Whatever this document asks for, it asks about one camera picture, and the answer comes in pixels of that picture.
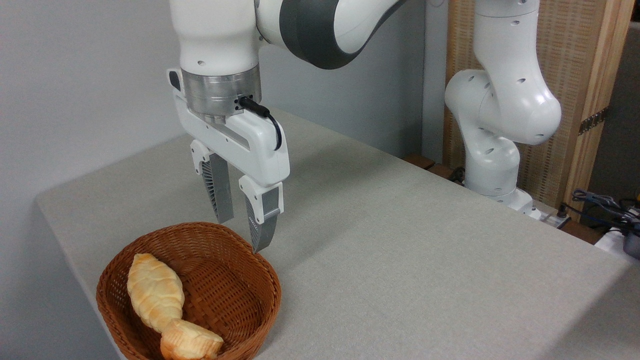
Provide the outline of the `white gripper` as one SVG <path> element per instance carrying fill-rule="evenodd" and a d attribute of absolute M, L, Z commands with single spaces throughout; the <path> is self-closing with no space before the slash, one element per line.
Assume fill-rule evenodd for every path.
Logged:
<path fill-rule="evenodd" d="M 282 127 L 259 104 L 259 69 L 199 75 L 172 68 L 167 80 L 179 121 L 194 138 L 194 169 L 203 179 L 218 223 L 234 218 L 228 167 L 234 166 L 244 174 L 238 184 L 253 252 L 262 251 L 274 238 L 277 218 L 284 212 L 282 182 L 290 175 L 290 160 Z"/>

